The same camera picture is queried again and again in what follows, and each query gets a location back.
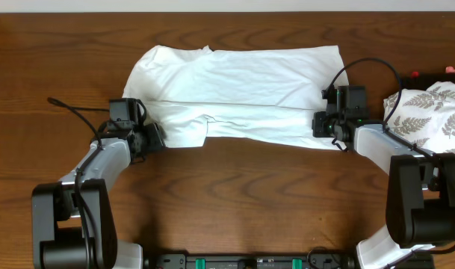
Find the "white printed t-shirt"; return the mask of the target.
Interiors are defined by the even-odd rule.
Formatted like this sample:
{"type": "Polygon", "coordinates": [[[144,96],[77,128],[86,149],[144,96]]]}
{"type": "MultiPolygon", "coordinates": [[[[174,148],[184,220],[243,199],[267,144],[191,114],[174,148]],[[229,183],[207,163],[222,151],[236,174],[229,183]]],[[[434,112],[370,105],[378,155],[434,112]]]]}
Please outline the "white printed t-shirt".
{"type": "Polygon", "coordinates": [[[337,46],[258,51],[156,46],[134,65],[123,95],[139,99],[169,148],[209,137],[331,149],[312,134],[321,92],[346,85],[337,46]]]}

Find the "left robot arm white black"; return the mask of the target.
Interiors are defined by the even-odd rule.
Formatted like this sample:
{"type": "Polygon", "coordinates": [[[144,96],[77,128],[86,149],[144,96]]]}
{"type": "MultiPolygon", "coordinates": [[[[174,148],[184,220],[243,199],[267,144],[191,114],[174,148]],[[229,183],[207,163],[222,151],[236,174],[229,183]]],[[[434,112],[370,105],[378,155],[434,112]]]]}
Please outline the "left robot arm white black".
{"type": "Polygon", "coordinates": [[[144,266],[142,246],[117,237],[108,192],[124,169],[165,144],[139,99],[112,99],[106,111],[108,120],[92,129],[90,149],[76,167],[32,191],[35,268],[144,266]]]}

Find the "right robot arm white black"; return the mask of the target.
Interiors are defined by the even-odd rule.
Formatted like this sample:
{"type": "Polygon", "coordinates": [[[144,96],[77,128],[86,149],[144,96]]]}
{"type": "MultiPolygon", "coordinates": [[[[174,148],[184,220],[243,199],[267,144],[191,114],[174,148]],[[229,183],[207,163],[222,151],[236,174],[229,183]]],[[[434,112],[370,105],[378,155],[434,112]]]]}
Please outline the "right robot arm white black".
{"type": "Polygon", "coordinates": [[[386,224],[357,244],[344,267],[433,268],[434,255],[455,251],[455,154],[422,149],[370,119],[362,86],[330,85],[321,96],[326,109],[313,116],[314,137],[332,138],[389,177],[386,224]]]}

